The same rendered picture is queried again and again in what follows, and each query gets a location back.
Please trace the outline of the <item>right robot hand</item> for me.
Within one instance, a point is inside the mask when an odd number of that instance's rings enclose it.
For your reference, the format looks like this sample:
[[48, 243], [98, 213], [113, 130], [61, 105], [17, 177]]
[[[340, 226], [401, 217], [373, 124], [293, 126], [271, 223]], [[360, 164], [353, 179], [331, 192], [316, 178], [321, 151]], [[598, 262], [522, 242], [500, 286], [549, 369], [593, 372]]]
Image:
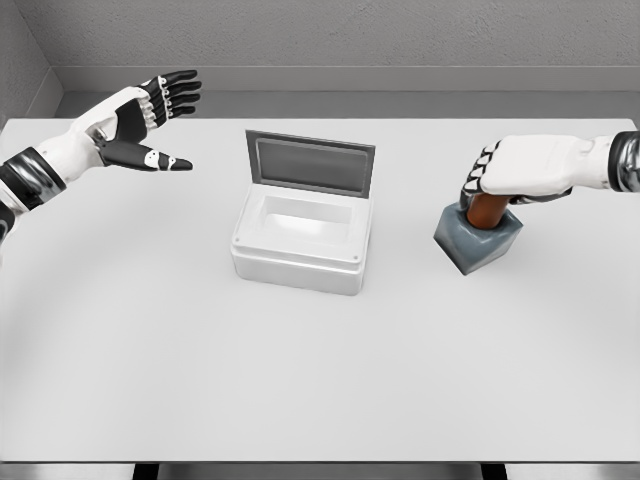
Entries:
[[589, 148], [575, 136], [509, 135], [482, 149], [461, 188], [460, 204], [468, 207], [480, 194], [505, 196], [513, 205], [566, 197]]

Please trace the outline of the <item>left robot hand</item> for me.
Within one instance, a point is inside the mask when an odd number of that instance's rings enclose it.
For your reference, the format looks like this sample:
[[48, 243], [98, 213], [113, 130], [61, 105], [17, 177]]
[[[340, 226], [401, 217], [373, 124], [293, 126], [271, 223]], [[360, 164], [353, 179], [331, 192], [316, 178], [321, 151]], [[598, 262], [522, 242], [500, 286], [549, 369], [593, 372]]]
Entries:
[[196, 111], [202, 86], [197, 75], [195, 70], [174, 71], [126, 87], [78, 117], [72, 127], [92, 139], [106, 166], [190, 171], [190, 161], [144, 146], [142, 141], [167, 121]]

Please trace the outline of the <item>grey stamp with brown handle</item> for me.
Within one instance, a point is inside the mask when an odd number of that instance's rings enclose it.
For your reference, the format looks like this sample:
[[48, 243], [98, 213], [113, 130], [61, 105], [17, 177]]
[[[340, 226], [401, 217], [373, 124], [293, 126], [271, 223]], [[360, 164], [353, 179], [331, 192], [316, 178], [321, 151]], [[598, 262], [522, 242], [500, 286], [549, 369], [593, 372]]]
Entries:
[[475, 195], [463, 206], [445, 207], [434, 240], [463, 275], [493, 262], [510, 249], [523, 224], [507, 208], [510, 196]]

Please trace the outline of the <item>grey hinged box lid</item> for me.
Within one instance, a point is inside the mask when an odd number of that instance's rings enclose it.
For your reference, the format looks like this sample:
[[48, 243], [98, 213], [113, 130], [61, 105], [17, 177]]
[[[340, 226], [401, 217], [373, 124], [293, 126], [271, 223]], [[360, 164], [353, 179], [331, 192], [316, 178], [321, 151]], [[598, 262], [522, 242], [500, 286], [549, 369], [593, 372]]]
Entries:
[[367, 199], [375, 147], [247, 130], [252, 182]]

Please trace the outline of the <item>white rectangular box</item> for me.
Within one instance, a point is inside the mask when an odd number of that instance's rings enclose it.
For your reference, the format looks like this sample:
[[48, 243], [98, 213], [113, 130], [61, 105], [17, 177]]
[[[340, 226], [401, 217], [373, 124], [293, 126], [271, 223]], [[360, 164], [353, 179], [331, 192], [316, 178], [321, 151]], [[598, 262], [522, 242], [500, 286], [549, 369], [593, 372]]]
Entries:
[[364, 279], [373, 201], [253, 184], [231, 238], [246, 280], [356, 295]]

